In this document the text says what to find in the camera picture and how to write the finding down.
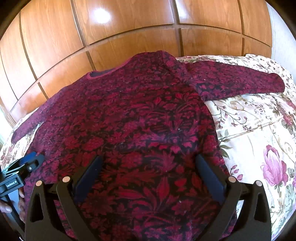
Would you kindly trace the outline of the person's left hand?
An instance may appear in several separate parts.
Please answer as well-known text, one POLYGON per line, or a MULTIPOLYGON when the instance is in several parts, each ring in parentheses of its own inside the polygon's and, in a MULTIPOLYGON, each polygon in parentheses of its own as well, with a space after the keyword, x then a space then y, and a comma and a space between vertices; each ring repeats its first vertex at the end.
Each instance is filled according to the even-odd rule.
MULTIPOLYGON (((24 188, 21 187, 18 189, 18 209, 20 210, 19 218, 25 223, 26 221, 26 212, 25 212, 25 193, 24 188)), ((2 213, 11 213, 12 212, 12 204, 7 204, 6 202, 1 200, 0 208, 2 213)))

